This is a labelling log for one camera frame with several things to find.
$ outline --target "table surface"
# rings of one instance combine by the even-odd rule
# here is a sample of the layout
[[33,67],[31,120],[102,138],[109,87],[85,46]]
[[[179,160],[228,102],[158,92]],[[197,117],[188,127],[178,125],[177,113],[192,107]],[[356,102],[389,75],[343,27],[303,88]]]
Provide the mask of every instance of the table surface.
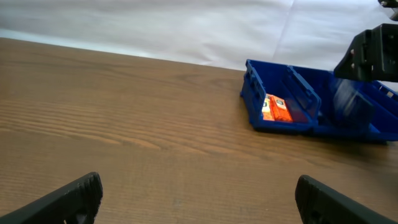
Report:
[[257,133],[242,84],[242,71],[0,39],[0,215],[97,171],[96,223],[301,223],[308,174],[398,221],[396,143]]

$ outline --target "snack package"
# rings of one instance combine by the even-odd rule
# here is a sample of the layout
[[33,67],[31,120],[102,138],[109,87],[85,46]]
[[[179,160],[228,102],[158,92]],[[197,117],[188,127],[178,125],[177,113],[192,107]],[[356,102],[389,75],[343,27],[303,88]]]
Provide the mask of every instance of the snack package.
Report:
[[275,121],[274,115],[272,115],[271,111],[271,95],[266,94],[266,99],[264,100],[264,104],[262,105],[262,119],[266,121]]
[[276,121],[293,122],[292,116],[286,107],[285,100],[277,96],[271,96],[271,110]]

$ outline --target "blue plastic container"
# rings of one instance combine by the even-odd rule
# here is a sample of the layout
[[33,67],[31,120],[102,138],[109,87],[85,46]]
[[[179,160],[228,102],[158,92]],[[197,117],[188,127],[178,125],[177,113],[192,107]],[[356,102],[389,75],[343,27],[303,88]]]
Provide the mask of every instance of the blue plastic container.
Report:
[[[331,122],[333,95],[330,84],[337,81],[331,72],[255,60],[247,60],[246,67],[241,96],[250,123],[257,131],[398,141],[398,95],[380,82],[353,81],[358,93],[373,104],[374,114],[370,124],[363,129],[342,128]],[[285,100],[293,123],[263,120],[261,110],[266,93]]]

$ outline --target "bin compartment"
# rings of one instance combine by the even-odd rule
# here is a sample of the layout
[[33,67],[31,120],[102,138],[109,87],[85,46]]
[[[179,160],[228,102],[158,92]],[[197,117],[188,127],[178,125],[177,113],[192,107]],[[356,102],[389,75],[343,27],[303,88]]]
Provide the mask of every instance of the bin compartment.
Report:
[[[250,123],[257,131],[286,132],[351,138],[368,141],[398,140],[398,96],[380,82],[351,85],[373,104],[373,116],[366,127],[337,126],[333,107],[331,83],[338,81],[325,70],[247,60],[247,71],[241,96],[249,112]],[[262,104],[266,94],[283,98],[293,123],[266,121],[262,118]],[[368,119],[367,111],[356,111],[353,119]]]

